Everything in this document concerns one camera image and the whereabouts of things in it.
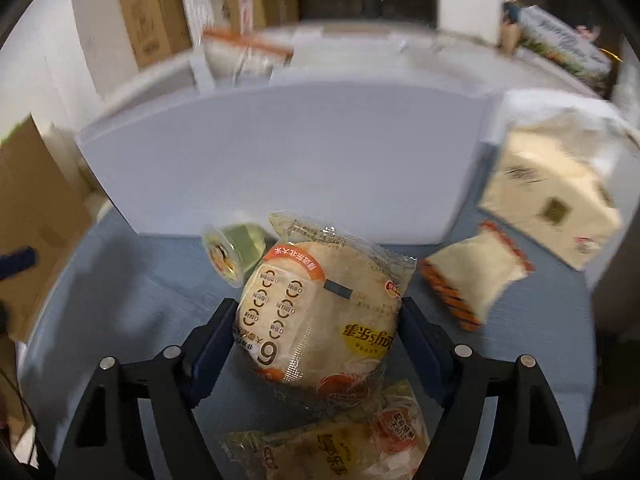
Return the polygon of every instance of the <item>green object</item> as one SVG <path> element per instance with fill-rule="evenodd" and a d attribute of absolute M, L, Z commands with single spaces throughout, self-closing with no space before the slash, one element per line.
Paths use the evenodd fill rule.
<path fill-rule="evenodd" d="M 205 227 L 202 243 L 211 264 L 231 286 L 241 288 L 267 248 L 269 235 L 256 224 L 233 224 L 222 229 Z"/>

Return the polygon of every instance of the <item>blue tabletop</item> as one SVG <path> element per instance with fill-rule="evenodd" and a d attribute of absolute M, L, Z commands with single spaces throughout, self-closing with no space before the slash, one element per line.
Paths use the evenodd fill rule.
<path fill-rule="evenodd" d="M 423 258 L 438 248 L 471 237 L 486 218 L 476 204 L 495 153 L 487 147 L 455 225 L 439 246 L 395 247 Z M 442 325 L 456 343 L 464 342 L 487 357 L 514 360 L 532 354 L 556 395 L 576 452 L 586 429 L 595 380 L 595 348 L 590 294 L 584 277 L 533 241 L 505 227 L 536 267 L 513 283 L 495 303 L 486 326 L 475 334 L 457 327 L 428 294 L 419 273 L 408 290 L 428 319 Z M 64 270 L 34 331 L 20 378 L 38 421 L 38 432 L 57 461 L 66 430 L 82 392 L 100 359 L 145 360 L 168 345 L 180 344 L 207 322 L 225 297 L 238 298 L 207 259 L 197 238 L 142 237 L 112 210 L 80 243 Z M 385 382 L 408 378 L 431 435 L 442 410 L 427 397 L 395 339 Z M 495 402 L 488 399 L 476 448 L 465 478 L 478 478 L 491 435 Z M 150 404 L 141 414 L 149 455 L 158 480 L 169 479 Z M 234 348 L 212 395 L 194 414 L 220 471 L 243 478 L 219 438 L 229 431 L 279 431 L 306 424 L 314 415 L 286 402 L 255 376 Z"/>

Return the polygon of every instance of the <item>transparent plastic packaging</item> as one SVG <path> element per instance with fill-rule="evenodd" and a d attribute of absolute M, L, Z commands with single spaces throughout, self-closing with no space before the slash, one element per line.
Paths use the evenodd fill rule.
<path fill-rule="evenodd" d="M 410 480 L 429 442 L 405 380 L 334 418 L 271 435 L 231 433 L 223 447 L 251 480 Z"/>
<path fill-rule="evenodd" d="M 290 213 L 247 281 L 236 340 L 269 380 L 349 406 L 367 397 L 396 334 L 416 260 Z"/>

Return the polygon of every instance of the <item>silver screw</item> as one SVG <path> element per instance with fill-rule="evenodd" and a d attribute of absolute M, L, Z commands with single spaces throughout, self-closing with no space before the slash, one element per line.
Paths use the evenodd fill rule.
<path fill-rule="evenodd" d="M 520 357 L 520 362 L 527 368 L 533 368 L 536 365 L 536 360 L 529 354 L 524 354 Z"/>
<path fill-rule="evenodd" d="M 108 370 L 109 368 L 111 368 L 114 364 L 116 364 L 116 359 L 114 359 L 111 356 L 105 357 L 100 361 L 100 368 L 102 368 L 103 370 Z"/>
<path fill-rule="evenodd" d="M 173 359 L 174 357 L 178 357 L 181 351 L 179 346 L 168 346 L 162 351 L 162 355 L 167 359 Z"/>
<path fill-rule="evenodd" d="M 471 354 L 473 353 L 471 347 L 467 346 L 467 345 L 457 345 L 453 351 L 456 353 L 456 355 L 459 355 L 460 357 L 470 357 Z"/>

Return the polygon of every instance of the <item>beige package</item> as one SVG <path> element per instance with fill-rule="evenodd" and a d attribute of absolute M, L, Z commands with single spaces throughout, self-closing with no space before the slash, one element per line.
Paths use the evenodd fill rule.
<path fill-rule="evenodd" d="M 410 480 L 429 437 L 411 386 L 401 381 L 332 420 L 271 435 L 232 433 L 225 444 L 251 478 Z"/>
<path fill-rule="evenodd" d="M 489 309 L 510 283 L 533 270 L 515 243 L 489 220 L 477 236 L 447 246 L 420 264 L 423 277 L 470 332 L 486 323 Z"/>
<path fill-rule="evenodd" d="M 480 207 L 578 270 L 622 225 L 600 175 L 543 129 L 508 133 Z"/>
<path fill-rule="evenodd" d="M 391 345 L 415 260 L 288 215 L 249 278 L 238 341 L 270 380 L 359 400 Z"/>

